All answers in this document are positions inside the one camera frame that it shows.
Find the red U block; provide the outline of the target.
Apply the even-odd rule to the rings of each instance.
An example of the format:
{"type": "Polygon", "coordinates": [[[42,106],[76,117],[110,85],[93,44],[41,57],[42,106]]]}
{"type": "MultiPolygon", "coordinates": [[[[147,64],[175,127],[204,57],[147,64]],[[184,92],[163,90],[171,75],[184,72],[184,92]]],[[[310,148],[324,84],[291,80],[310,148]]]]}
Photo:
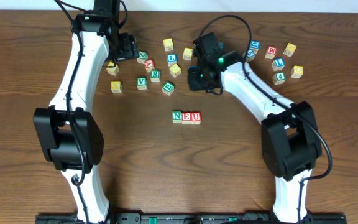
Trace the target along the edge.
{"type": "Polygon", "coordinates": [[[191,112],[191,124],[200,124],[200,123],[201,123],[201,113],[191,112]]]}

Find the green R block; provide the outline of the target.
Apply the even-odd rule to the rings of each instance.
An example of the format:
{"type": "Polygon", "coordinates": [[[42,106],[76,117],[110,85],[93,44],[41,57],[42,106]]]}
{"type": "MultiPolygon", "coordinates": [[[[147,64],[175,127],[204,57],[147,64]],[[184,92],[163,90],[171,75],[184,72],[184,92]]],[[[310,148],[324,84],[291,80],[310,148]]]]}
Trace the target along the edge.
{"type": "Polygon", "coordinates": [[[150,81],[153,83],[160,82],[161,72],[160,70],[152,70],[150,73],[150,81]]]}

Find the red E block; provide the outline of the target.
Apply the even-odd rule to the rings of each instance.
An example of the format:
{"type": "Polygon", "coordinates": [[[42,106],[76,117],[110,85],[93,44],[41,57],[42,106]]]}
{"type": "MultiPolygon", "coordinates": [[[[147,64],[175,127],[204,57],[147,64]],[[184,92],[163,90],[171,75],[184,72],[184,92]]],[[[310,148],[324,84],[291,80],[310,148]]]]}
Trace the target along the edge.
{"type": "Polygon", "coordinates": [[[190,112],[182,112],[181,123],[182,124],[191,124],[191,113],[190,112]]]}

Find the green N block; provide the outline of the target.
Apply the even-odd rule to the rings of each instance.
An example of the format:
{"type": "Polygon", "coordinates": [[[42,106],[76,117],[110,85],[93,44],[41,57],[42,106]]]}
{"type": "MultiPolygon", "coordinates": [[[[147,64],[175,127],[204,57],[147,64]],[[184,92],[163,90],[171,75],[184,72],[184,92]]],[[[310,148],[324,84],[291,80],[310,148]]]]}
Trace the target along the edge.
{"type": "Polygon", "coordinates": [[[173,123],[181,123],[182,122],[182,112],[181,111],[173,111],[172,112],[172,122],[173,123]]]}

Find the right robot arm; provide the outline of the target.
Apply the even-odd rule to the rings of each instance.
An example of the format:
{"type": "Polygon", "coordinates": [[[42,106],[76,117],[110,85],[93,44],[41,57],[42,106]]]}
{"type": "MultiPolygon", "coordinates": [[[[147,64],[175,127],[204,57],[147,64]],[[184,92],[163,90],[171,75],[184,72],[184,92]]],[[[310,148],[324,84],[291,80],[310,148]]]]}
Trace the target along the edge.
{"type": "Polygon", "coordinates": [[[294,103],[271,89],[237,52],[201,60],[188,69],[189,88],[220,88],[235,96],[261,125],[262,157],[275,176],[273,214],[280,222],[307,216],[306,191],[322,154],[323,139],[307,102],[294,103]]]}

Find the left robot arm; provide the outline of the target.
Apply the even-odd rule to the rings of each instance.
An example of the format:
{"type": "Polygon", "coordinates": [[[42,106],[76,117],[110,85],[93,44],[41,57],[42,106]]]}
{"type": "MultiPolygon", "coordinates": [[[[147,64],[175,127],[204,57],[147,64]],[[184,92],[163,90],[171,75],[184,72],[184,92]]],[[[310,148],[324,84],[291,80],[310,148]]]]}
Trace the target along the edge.
{"type": "Polygon", "coordinates": [[[104,138],[92,108],[104,62],[135,56],[135,38],[119,33],[121,27],[115,12],[90,11],[71,20],[71,54],[63,80],[48,108],[35,109],[33,121],[43,155],[66,178],[78,211],[69,217],[37,217],[37,223],[112,221],[98,167],[104,138]]]}

